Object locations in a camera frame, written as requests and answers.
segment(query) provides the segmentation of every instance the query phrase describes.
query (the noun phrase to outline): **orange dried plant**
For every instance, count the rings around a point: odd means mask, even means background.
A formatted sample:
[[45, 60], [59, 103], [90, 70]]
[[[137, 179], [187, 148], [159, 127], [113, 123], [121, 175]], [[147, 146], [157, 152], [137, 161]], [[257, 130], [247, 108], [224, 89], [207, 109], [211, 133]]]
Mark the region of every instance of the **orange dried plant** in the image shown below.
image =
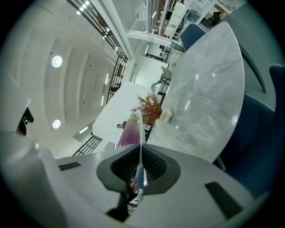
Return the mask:
[[153, 94], [148, 94], [145, 99], [138, 96], [138, 106], [131, 109], [132, 112], [139, 110], [142, 114], [142, 121], [144, 124], [154, 125], [155, 121], [162, 113], [161, 105], [157, 97]]

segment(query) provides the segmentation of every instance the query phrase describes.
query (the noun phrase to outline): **round ceiling light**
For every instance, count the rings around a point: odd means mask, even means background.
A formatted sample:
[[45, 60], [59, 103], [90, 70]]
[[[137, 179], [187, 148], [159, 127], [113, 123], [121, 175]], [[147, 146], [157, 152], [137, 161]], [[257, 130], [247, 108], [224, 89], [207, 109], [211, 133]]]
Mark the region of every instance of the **round ceiling light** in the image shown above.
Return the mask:
[[56, 119], [54, 122], [53, 122], [53, 128], [54, 129], [57, 129], [61, 126], [61, 121]]
[[62, 57], [60, 57], [59, 55], [53, 57], [52, 65], [54, 67], [60, 67], [62, 65]]

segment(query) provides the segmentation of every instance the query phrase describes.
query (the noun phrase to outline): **blue chair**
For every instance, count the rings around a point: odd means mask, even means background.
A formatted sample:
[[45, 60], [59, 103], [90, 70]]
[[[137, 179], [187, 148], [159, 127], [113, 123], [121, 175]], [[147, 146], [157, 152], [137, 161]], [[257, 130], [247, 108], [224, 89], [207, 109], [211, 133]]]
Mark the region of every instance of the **blue chair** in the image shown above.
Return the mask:
[[285, 154], [285, 66], [273, 64], [269, 72], [276, 93], [275, 112], [245, 94], [236, 129], [214, 162], [254, 197], [272, 189]]
[[[199, 40], [206, 31], [200, 27], [197, 24], [189, 24], [187, 28], [184, 30], [184, 32], [181, 34], [181, 41], [184, 46], [184, 50], [187, 51], [197, 40]], [[240, 52], [243, 57], [243, 59], [248, 63], [249, 67], [253, 71], [254, 75], [256, 76], [263, 93], [266, 93], [266, 87], [263, 81], [263, 78], [257, 68], [257, 66], [254, 64], [252, 58], [249, 56], [249, 54], [246, 52], [246, 50], [239, 44], [240, 46]]]

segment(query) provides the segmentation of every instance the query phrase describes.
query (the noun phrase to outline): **small white vase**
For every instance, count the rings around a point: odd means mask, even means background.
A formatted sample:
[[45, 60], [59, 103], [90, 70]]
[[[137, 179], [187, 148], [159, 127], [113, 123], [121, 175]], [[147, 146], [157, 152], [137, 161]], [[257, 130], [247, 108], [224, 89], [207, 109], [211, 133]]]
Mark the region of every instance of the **small white vase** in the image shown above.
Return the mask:
[[162, 112], [159, 117], [159, 121], [169, 122], [173, 113], [169, 109], [162, 109]]

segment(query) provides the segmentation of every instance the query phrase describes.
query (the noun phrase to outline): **white marble table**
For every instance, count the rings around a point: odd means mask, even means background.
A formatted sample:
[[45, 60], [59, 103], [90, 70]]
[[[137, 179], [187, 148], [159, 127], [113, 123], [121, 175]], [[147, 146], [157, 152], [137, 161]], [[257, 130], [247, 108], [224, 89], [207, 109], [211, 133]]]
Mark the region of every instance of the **white marble table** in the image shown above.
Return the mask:
[[156, 121], [147, 141], [213, 162], [228, 143], [244, 99], [244, 65], [227, 22], [202, 36], [169, 70], [162, 108], [169, 123]]

